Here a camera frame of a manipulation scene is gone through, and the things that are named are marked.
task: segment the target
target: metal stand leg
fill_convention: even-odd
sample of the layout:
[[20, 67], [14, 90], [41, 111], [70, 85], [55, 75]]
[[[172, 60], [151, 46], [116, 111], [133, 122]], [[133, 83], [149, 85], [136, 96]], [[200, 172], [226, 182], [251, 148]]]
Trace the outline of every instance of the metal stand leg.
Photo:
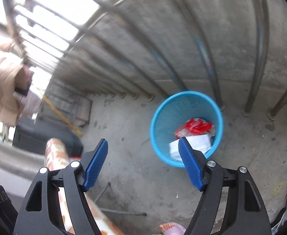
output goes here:
[[[98, 202], [98, 200], [101, 198], [101, 196], [105, 193], [105, 191], [110, 186], [111, 186], [111, 183], [108, 182], [105, 188], [101, 191], [101, 193], [95, 198], [94, 203]], [[144, 217], [147, 216], [147, 213], [132, 213], [132, 212], [117, 211], [117, 210], [112, 210], [112, 209], [107, 209], [107, 208], [100, 208], [100, 210], [103, 212], [115, 213], [115, 214], [121, 214], [121, 215], [144, 216]]]

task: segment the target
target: blue plastic basket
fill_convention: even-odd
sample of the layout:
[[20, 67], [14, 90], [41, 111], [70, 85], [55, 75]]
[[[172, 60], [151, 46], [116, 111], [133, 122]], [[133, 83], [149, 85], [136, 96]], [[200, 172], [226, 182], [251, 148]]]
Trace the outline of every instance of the blue plastic basket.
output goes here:
[[184, 167], [182, 161], [170, 156], [169, 143], [175, 140], [174, 132], [191, 118], [203, 118], [215, 126], [215, 137], [211, 149], [205, 153], [209, 158], [220, 144], [223, 134], [223, 117], [216, 103], [203, 93], [185, 91], [166, 99], [155, 112], [150, 139], [157, 156], [175, 167]]

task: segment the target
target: blue gripper pad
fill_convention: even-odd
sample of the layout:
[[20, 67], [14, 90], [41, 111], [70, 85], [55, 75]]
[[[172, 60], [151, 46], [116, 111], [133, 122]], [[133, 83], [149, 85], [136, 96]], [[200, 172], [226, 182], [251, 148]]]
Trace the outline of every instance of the blue gripper pad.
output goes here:
[[104, 139], [98, 149], [96, 150], [95, 155], [93, 156], [91, 162], [85, 170], [85, 180], [83, 183], [83, 188], [88, 191], [89, 188], [93, 187], [97, 181], [100, 170], [103, 166], [103, 163], [106, 159], [108, 151], [107, 141]]
[[178, 151], [183, 160], [187, 173], [189, 175], [190, 181], [193, 186], [197, 187], [199, 191], [201, 191], [204, 187], [202, 181], [202, 169], [197, 163], [194, 155], [192, 154], [192, 148], [187, 140], [181, 138], [178, 142]]

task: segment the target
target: yellow pole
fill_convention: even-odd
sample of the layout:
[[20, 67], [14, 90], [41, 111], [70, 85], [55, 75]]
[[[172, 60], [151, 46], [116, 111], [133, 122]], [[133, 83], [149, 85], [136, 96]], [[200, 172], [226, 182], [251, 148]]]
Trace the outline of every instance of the yellow pole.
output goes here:
[[53, 105], [52, 102], [47, 98], [47, 96], [43, 95], [39, 88], [35, 86], [35, 88], [39, 91], [42, 96], [42, 99], [46, 102], [46, 104], [57, 114], [71, 129], [73, 129], [79, 136], [83, 136], [82, 132], [74, 127], [74, 125], [66, 119], [66, 117], [58, 111], [58, 109]]

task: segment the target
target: red plastic bag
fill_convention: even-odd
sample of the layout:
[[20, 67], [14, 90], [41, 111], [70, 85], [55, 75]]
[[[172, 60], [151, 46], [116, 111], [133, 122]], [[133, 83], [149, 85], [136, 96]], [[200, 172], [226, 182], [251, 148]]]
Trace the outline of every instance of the red plastic bag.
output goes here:
[[174, 134], [179, 139], [186, 136], [213, 135], [213, 133], [213, 124], [211, 122], [206, 122], [201, 118], [192, 118], [180, 126]]

